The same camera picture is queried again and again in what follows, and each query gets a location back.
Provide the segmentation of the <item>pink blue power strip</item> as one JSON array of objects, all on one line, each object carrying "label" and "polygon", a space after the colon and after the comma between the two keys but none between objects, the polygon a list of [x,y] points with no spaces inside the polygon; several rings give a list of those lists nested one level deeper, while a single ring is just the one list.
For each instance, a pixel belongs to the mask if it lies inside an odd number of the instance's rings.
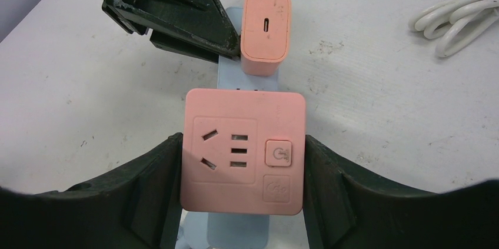
[{"label": "pink blue power strip", "polygon": [[[278,73],[257,77],[243,72],[238,61],[219,57],[217,87],[276,91]],[[269,215],[190,211],[179,226],[176,248],[265,248]]]}]

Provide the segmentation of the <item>small pink plug adapter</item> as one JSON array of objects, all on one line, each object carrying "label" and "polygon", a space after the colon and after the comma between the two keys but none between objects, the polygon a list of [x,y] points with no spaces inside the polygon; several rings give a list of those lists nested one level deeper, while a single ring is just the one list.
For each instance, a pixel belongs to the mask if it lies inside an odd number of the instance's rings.
[{"label": "small pink plug adapter", "polygon": [[291,0],[244,0],[241,66],[248,75],[273,75],[290,49]]}]

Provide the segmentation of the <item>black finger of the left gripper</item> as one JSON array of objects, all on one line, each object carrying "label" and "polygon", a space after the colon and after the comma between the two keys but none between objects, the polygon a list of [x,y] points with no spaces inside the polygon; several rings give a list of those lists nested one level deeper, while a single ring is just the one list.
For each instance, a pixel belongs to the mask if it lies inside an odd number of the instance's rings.
[{"label": "black finger of the left gripper", "polygon": [[218,62],[240,55],[240,39],[220,0],[104,0],[103,10],[128,33],[164,51]]}]

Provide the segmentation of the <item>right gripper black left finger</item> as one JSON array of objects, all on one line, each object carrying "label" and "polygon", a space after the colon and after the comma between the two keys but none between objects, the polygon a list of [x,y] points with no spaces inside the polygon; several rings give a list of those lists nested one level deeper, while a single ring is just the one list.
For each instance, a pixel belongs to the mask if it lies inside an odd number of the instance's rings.
[{"label": "right gripper black left finger", "polygon": [[182,134],[65,191],[1,188],[2,248],[174,248]]}]

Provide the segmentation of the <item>pink cube socket adapter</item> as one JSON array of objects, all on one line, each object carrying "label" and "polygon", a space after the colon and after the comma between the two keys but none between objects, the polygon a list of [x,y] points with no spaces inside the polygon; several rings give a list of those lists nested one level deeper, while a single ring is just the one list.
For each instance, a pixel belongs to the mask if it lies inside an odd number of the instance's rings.
[{"label": "pink cube socket adapter", "polygon": [[180,202],[188,211],[296,215],[304,196],[305,98],[192,89],[185,99]]}]

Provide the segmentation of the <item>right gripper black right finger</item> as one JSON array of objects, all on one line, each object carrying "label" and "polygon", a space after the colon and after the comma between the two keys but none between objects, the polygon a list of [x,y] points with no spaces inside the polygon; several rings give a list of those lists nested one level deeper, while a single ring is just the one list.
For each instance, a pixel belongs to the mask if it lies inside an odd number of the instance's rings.
[{"label": "right gripper black right finger", "polygon": [[498,180],[441,194],[382,177],[305,138],[310,248],[497,248]]}]

